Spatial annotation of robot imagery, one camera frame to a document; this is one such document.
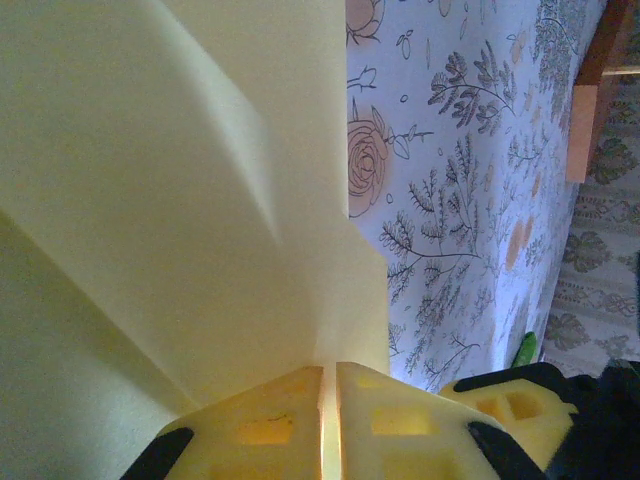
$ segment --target white patterned fabric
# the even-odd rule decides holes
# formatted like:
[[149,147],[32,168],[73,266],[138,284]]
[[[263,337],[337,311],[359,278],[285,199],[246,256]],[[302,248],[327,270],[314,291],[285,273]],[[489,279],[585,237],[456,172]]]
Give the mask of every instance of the white patterned fabric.
[[391,371],[430,391],[542,337],[604,2],[347,0],[350,215],[388,261]]

